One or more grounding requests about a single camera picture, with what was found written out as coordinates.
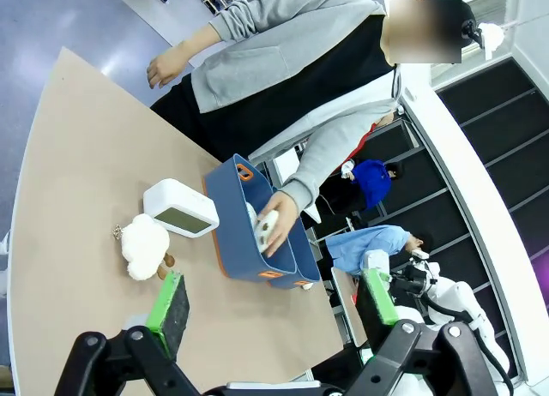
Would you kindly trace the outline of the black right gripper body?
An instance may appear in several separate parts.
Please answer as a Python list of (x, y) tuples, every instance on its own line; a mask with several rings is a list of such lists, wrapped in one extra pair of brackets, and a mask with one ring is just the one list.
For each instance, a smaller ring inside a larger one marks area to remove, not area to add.
[(407, 294), (422, 298), (438, 281), (437, 262), (409, 262), (390, 274), (389, 292), (393, 297)]

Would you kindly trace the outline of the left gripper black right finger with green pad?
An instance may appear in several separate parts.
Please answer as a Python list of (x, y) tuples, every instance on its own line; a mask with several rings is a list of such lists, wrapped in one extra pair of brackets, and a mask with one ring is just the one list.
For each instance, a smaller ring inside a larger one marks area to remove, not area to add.
[(434, 395), (496, 395), (486, 365), (488, 351), (471, 329), (466, 311), (429, 306), (451, 321), (434, 331), (424, 323), (401, 318), (376, 269), (363, 272), (356, 308), (373, 356), (343, 393), (345, 395), (418, 395), (409, 381), (423, 381)]

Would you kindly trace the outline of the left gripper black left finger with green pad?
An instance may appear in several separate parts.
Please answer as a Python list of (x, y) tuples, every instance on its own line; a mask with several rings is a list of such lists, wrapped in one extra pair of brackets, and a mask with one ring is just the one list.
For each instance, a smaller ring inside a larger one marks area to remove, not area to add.
[(177, 365), (190, 312), (184, 276), (169, 272), (145, 322), (108, 339), (85, 332), (69, 352), (56, 395), (119, 395), (129, 381), (145, 381), (154, 395), (198, 395)]

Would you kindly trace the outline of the person's left hand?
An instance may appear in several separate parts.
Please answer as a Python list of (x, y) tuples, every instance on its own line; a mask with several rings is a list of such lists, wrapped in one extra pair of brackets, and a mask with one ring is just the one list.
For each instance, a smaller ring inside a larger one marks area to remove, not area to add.
[(287, 240), (289, 231), (299, 216), (299, 210), (293, 198), (282, 191), (277, 191), (270, 197), (257, 219), (262, 220), (271, 211), (277, 211), (279, 216), (267, 241), (268, 247), (265, 251), (267, 257), (272, 256)]

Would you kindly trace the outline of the person's right hand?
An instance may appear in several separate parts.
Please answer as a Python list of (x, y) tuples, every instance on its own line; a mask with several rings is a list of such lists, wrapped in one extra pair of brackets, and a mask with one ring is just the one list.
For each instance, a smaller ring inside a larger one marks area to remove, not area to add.
[(184, 41), (154, 58), (147, 67), (148, 85), (162, 88), (185, 69), (190, 59), (189, 44)]

